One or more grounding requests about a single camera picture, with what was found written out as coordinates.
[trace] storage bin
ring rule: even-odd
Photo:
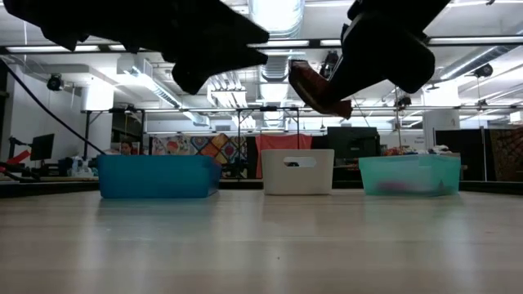
[[[461,158],[435,154],[360,158],[366,194],[456,194]]]
[[[101,155],[103,198],[206,198],[218,191],[221,166],[208,156]]]
[[[321,195],[333,187],[334,150],[261,151],[265,194]]]

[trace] black cable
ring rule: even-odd
[[[94,148],[96,151],[100,152],[100,154],[104,154],[105,155],[105,152],[102,151],[100,148],[96,147],[93,143],[91,143],[88,139],[84,138],[82,135],[78,134],[72,127],[68,126],[67,123],[65,123],[64,121],[62,121],[61,119],[59,119],[53,112],[51,112],[42,102],[40,102],[40,100],[31,92],[31,90],[25,85],[24,81],[22,81],[22,79],[16,75],[16,73],[9,67],[9,65],[7,65],[7,63],[5,61],[2,61],[2,64],[3,66],[7,69],[7,71],[9,72],[9,74],[11,74],[11,76],[13,76],[13,78],[15,78],[15,80],[24,88],[24,90],[27,92],[27,94],[29,94],[29,96],[31,97],[31,99],[34,100],[34,102],[36,102],[36,104],[38,106],[40,106],[41,109],[43,109],[43,111],[45,111],[47,114],[51,115],[52,118],[54,118],[57,122],[59,122],[62,126],[64,126],[67,130],[69,130],[70,132],[73,133],[73,135],[77,136],[80,140],[84,141],[85,143],[87,143],[89,146],[91,146],[92,148]]]

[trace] blue plastic bin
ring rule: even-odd
[[[221,178],[221,166],[200,155],[101,155],[98,170],[103,198],[206,198]]]
[[[461,158],[434,154],[360,158],[360,170],[369,195],[456,194]]]

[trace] computer monitor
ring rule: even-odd
[[[51,159],[54,140],[55,134],[34,137],[31,144],[31,161]]]
[[[381,153],[376,127],[328,127],[327,137],[335,158],[363,158]]]

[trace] white bin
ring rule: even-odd
[[[265,194],[322,195],[333,187],[334,150],[261,151]]]

